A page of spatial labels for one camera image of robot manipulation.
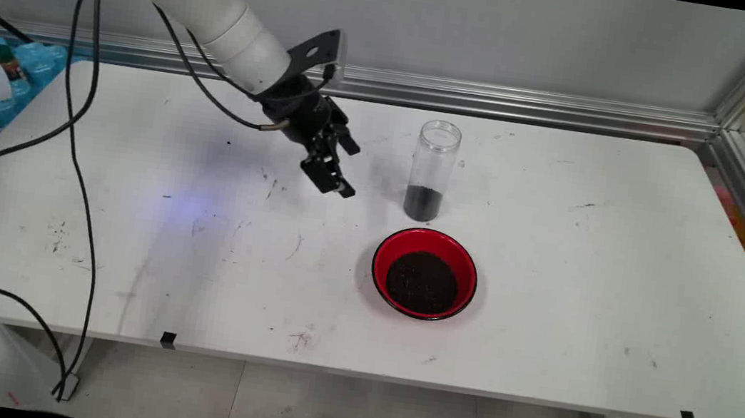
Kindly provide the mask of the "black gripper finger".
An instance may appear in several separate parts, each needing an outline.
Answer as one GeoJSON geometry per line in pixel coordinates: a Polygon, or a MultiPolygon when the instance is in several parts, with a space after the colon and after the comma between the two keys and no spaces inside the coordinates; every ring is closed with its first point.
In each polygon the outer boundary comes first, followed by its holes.
{"type": "Polygon", "coordinates": [[[358,145],[358,142],[353,138],[353,135],[350,134],[348,128],[348,115],[343,113],[343,110],[337,106],[337,103],[335,103],[332,98],[328,98],[328,106],[330,109],[330,121],[328,127],[330,129],[330,134],[349,156],[359,154],[361,148],[358,145]]]}
{"type": "Polygon", "coordinates": [[[338,193],[342,198],[351,198],[356,192],[344,179],[338,148],[338,142],[330,133],[318,133],[305,145],[308,156],[301,160],[300,167],[320,193],[338,193]]]}

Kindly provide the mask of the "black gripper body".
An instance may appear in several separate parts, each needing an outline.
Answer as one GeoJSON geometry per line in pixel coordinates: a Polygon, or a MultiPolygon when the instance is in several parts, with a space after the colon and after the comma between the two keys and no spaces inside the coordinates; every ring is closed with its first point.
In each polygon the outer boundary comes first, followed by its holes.
{"type": "Polygon", "coordinates": [[[347,123],[343,110],[315,89],[306,75],[296,74],[260,95],[264,115],[273,123],[288,120],[282,133],[308,152],[337,152],[336,129],[347,123]]]}

